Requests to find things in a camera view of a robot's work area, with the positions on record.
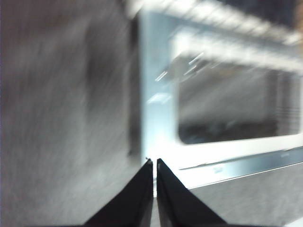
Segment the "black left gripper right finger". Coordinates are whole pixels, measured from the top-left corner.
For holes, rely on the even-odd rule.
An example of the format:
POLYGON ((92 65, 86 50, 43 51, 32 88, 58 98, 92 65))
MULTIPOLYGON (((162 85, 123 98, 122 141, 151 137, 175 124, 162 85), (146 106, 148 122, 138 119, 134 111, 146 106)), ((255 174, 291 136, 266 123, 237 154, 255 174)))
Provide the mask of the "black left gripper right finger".
POLYGON ((200 201, 157 160, 157 203, 162 227, 225 227, 227 222, 200 201))

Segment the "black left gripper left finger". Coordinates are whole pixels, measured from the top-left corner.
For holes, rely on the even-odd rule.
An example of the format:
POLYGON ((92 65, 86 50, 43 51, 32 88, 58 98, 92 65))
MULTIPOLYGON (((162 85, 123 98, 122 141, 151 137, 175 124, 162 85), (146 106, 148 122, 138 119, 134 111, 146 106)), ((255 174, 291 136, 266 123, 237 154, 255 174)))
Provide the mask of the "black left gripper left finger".
POLYGON ((85 227, 149 227, 153 206, 153 163, 150 159, 111 201, 90 217, 85 227))

